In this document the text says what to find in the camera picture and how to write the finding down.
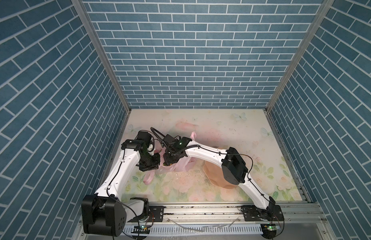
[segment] black motor housing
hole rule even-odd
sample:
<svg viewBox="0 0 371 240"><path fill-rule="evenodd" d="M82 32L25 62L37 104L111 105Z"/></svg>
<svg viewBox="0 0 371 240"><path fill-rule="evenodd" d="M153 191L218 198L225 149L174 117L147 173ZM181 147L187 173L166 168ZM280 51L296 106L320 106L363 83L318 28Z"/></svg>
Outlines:
<svg viewBox="0 0 371 240"><path fill-rule="evenodd" d="M223 170L224 179L227 182L233 185L239 185L239 183L245 182L244 178L248 172L248 168L235 148L230 147L227 150L227 154L222 162L221 169Z"/></svg>
<svg viewBox="0 0 371 240"><path fill-rule="evenodd" d="M82 201L84 233L117 237L126 223L123 205L112 197L86 195Z"/></svg>

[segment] pink plastic bag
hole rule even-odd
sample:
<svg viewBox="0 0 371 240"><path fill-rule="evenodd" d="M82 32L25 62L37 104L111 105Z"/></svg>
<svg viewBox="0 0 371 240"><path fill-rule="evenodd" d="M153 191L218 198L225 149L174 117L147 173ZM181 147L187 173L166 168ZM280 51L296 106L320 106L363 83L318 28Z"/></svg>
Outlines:
<svg viewBox="0 0 371 240"><path fill-rule="evenodd" d="M191 139L192 140L195 140L196 138L196 132L192 132L191 134ZM159 169L157 170L150 170L150 171L147 171L145 177L144 177L144 180L143 180L143 183L145 185L149 185L152 180L154 179L154 175L155 174L163 174L163 173L167 173L167 172L187 172L188 170L190 170L191 168L193 168L193 166L196 164L196 158L194 157L182 157L179 159L179 161L177 163L174 163L170 166L164 166L164 153L166 152L166 148L163 148L160 150L159 154L160 154L160 165L159 165Z"/></svg>

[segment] blue brick wall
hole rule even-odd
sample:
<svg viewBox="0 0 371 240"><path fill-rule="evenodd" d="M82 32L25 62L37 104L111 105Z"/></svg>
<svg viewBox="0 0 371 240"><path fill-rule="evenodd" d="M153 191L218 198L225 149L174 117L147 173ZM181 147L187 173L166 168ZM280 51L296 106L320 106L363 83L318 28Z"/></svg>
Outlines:
<svg viewBox="0 0 371 240"><path fill-rule="evenodd" d="M85 0L132 108L264 108L322 0Z"/></svg>
<svg viewBox="0 0 371 240"><path fill-rule="evenodd" d="M335 0L271 111L338 239L371 240L371 0Z"/></svg>
<svg viewBox="0 0 371 240"><path fill-rule="evenodd" d="M70 238L124 115L70 0L0 0L0 239Z"/></svg>

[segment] mounting plate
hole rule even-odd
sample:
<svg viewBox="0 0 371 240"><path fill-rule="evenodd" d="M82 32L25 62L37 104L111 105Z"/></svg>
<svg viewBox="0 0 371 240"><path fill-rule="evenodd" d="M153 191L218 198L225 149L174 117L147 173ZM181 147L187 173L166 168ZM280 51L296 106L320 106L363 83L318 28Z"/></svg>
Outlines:
<svg viewBox="0 0 371 240"><path fill-rule="evenodd" d="M243 205L241 206L241 209L245 208L242 210L243 215L244 215L244 220L246 222L253 222L253 221L263 221L262 218L260 218L258 215L258 211L255 205ZM284 216L283 213L281 212L281 208L279 205L275 205L274 211L273 211L274 217L273 221L283 221Z"/></svg>
<svg viewBox="0 0 371 240"><path fill-rule="evenodd" d="M154 214L154 222L163 222L164 206L150 206L150 211L148 212L147 223L152 222L152 214ZM132 218L128 222L137 222L135 218Z"/></svg>

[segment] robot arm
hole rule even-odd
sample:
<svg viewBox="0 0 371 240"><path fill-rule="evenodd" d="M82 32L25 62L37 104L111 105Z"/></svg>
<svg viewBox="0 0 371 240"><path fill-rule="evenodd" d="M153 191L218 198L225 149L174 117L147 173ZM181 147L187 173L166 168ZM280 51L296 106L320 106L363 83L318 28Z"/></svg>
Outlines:
<svg viewBox="0 0 371 240"><path fill-rule="evenodd" d="M196 141L191 141L188 143L188 146L194 145L198 145L200 147L193 147L185 150L189 157L200 158L220 166L223 169L224 178L229 183L239 185L239 187L243 189L243 191L252 199L257 208L267 209L269 206L269 195L263 192L261 188L251 179L251 175L249 172L247 172L248 169L245 167L245 162L240 155L231 155L231 160L224 160L226 159L227 155L229 156L229 153L238 154L236 149L231 147L227 151L226 149L208 147ZM246 169L246 171L235 171L237 168L240 168L238 166L239 164L242 164L245 167L242 167L242 170Z"/></svg>
<svg viewBox="0 0 371 240"><path fill-rule="evenodd" d="M175 139L170 135L161 139L154 128L153 134L166 147L164 164L171 165L184 156L196 157L212 162L222 168L224 178L231 184L239 185L253 200L260 218L271 220L275 201L251 179L244 160L235 148L217 149L202 145L188 137ZM147 217L148 199L133 198L121 203L121 195L133 168L147 171L158 169L159 153L154 154L152 136L146 131L138 132L136 139L126 140L121 153L109 176L93 195L86 195L82 201L83 228L85 233L119 236L126 222L137 216Z"/></svg>

